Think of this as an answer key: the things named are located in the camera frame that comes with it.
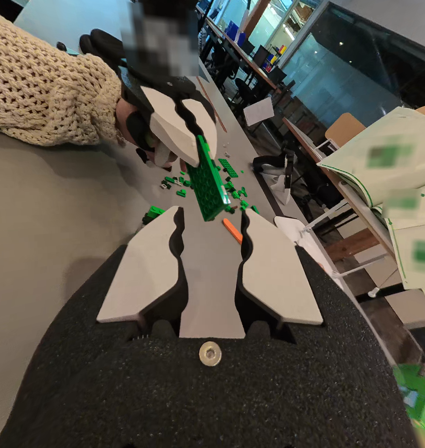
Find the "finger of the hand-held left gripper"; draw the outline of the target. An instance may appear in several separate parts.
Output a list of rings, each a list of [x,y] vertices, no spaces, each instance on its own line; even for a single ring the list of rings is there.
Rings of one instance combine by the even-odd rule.
[[[165,146],[187,164],[198,167],[199,155],[196,137],[176,111],[174,100],[150,87],[141,90],[153,108],[149,127]]]
[[[195,122],[199,126],[203,137],[209,146],[210,158],[215,160],[217,151],[217,130],[214,111],[213,117],[211,117],[203,103],[191,98],[182,100],[182,104],[195,117]]]

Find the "brown wooden stick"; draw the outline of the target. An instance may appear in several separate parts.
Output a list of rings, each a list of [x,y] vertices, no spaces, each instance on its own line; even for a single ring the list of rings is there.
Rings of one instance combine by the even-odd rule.
[[[222,130],[223,130],[225,133],[227,133],[227,129],[226,129],[226,127],[224,126],[224,123],[222,122],[222,120],[221,120],[219,114],[217,113],[217,110],[215,109],[215,106],[214,106],[212,100],[210,99],[210,97],[209,97],[209,95],[208,95],[208,93],[207,93],[207,91],[206,91],[206,89],[205,89],[203,83],[201,82],[201,80],[200,80],[200,76],[196,76],[196,79],[197,79],[198,85],[200,86],[200,88],[201,88],[201,90],[202,90],[202,92],[203,92],[204,97],[208,100],[208,102],[210,103],[210,105],[211,105],[212,108],[213,108],[213,111],[214,111],[214,114],[215,114],[215,118],[218,120],[218,122],[219,122],[219,124],[220,124]]]

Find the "green lego tiled panel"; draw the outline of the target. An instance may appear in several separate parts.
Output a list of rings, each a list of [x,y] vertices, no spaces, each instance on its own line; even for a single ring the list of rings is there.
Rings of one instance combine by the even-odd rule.
[[[198,135],[196,144],[199,164],[194,167],[187,163],[187,172],[202,217],[205,222],[209,222],[230,205],[230,199],[204,137]]]

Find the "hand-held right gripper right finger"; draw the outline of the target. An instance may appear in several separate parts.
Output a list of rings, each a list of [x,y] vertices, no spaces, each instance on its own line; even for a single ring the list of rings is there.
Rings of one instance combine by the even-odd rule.
[[[324,319],[295,244],[279,228],[247,208],[241,221],[242,262],[234,302],[243,329],[256,321],[270,331],[290,323],[321,326]]]

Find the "tan wooden chair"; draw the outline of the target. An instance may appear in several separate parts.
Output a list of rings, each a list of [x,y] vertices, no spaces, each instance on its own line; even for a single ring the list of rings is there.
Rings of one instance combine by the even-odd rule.
[[[327,141],[335,147],[342,147],[366,129],[351,113],[343,113],[325,132]]]

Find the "person's left hand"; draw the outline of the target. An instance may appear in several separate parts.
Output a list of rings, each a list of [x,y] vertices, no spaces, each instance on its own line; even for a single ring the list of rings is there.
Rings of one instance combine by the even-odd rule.
[[[131,136],[130,132],[127,129],[126,121],[128,117],[137,111],[137,107],[133,104],[128,103],[123,98],[120,98],[116,105],[116,128],[121,133],[122,137],[128,141],[129,143],[137,146],[137,143]]]

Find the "lego instruction booklet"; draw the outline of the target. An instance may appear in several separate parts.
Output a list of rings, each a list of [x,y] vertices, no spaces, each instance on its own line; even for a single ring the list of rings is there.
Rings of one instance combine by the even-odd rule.
[[[425,295],[425,114],[397,107],[318,165],[377,213],[404,288]]]

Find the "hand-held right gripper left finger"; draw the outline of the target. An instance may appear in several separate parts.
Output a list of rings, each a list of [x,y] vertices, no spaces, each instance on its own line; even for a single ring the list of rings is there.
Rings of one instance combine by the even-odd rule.
[[[181,325],[188,303],[184,250],[184,209],[173,206],[129,241],[97,315],[98,323],[134,321],[152,326]]]

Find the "orange brick separator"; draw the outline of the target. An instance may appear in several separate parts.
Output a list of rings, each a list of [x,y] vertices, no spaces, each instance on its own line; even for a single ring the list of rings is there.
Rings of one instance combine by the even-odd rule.
[[[241,245],[243,236],[240,231],[227,218],[224,218],[222,220],[222,223],[227,231],[233,236],[233,238]]]

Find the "long office desk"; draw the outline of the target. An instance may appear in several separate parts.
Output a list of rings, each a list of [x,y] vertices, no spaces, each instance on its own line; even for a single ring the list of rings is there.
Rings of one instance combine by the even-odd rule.
[[[205,20],[203,28],[206,28],[209,36],[215,36],[215,38],[211,38],[211,44],[205,45],[204,51],[201,53],[200,57],[202,62],[206,60],[213,44],[219,42],[221,44],[221,47],[225,49],[227,54],[229,54],[234,62],[242,62],[245,66],[250,68],[252,74],[254,75],[254,78],[256,78],[258,81],[265,82],[265,84],[269,86],[268,88],[265,88],[266,92],[274,91],[280,94],[281,89],[279,89],[277,85],[269,79],[264,70],[256,65],[254,61],[235,42],[233,42],[226,34],[224,34],[207,16],[206,12],[203,9],[198,6],[196,6],[195,8],[196,11],[200,14],[201,18]]]

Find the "black office chair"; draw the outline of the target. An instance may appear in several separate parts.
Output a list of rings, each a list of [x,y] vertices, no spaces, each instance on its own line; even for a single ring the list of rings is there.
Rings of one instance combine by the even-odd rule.
[[[100,29],[94,29],[90,34],[85,34],[80,37],[79,52],[71,50],[62,42],[57,42],[56,48],[70,56],[87,54],[97,56],[113,70],[117,70],[118,67],[127,68],[122,41]]]
[[[267,78],[274,85],[274,87],[259,76],[256,77],[258,81],[253,88],[245,84],[243,80],[237,79],[236,83],[241,101],[234,108],[234,115],[239,117],[243,114],[243,109],[245,107],[257,103],[258,101],[264,99],[271,91],[275,91],[277,86],[285,79],[286,76],[287,74],[279,67],[273,68],[267,75]]]

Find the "long green lego plate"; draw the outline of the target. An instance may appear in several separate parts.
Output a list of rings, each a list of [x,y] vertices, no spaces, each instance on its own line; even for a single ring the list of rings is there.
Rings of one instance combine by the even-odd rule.
[[[231,164],[229,163],[227,158],[224,158],[224,159],[220,158],[220,159],[218,159],[218,161],[221,164],[221,166],[223,167],[223,171],[227,172],[227,174],[231,178],[237,178],[238,177],[238,173],[231,166]]]

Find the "white table mat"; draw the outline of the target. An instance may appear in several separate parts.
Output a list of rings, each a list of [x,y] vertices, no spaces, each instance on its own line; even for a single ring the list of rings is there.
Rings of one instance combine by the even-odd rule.
[[[305,249],[305,251],[316,261],[329,277],[339,286],[344,289],[342,280],[334,272],[333,267],[327,260],[323,247],[315,241],[310,233],[303,231],[305,225],[294,218],[276,216],[274,223],[293,243]]]

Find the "neighbouring wooden desk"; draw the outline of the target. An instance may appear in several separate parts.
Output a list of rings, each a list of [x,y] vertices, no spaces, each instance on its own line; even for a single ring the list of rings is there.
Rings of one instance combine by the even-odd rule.
[[[341,177],[338,173],[318,164],[318,162],[326,158],[326,155],[319,151],[319,149],[324,149],[324,144],[316,146],[310,137],[286,117],[283,118],[283,124],[289,130],[289,133],[284,136],[284,143],[295,152],[297,161],[302,166],[303,173],[316,177],[315,184],[312,185],[314,192],[317,193],[318,191],[318,183],[321,186],[333,185],[332,189],[336,189],[339,192],[339,194],[336,194],[335,191],[332,191],[334,196],[332,196],[329,202],[332,207],[328,207],[326,213],[307,226],[308,232],[311,232],[312,228],[319,221],[337,212],[345,205],[349,205],[351,211],[366,225],[365,229],[329,245],[326,248],[326,252],[331,260],[334,262],[340,261],[377,245],[381,245],[386,254],[395,260],[394,247],[388,230],[368,207],[364,199],[360,197],[359,191],[353,188],[352,183],[348,184],[346,182],[349,179],[347,175]]]

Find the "black and white object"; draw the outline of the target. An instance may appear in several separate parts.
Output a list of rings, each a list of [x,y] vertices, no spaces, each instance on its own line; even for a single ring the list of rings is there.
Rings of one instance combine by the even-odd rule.
[[[297,158],[293,150],[284,148],[279,155],[255,157],[252,168],[255,173],[269,177],[269,188],[283,205],[287,205],[291,197],[294,163]]]

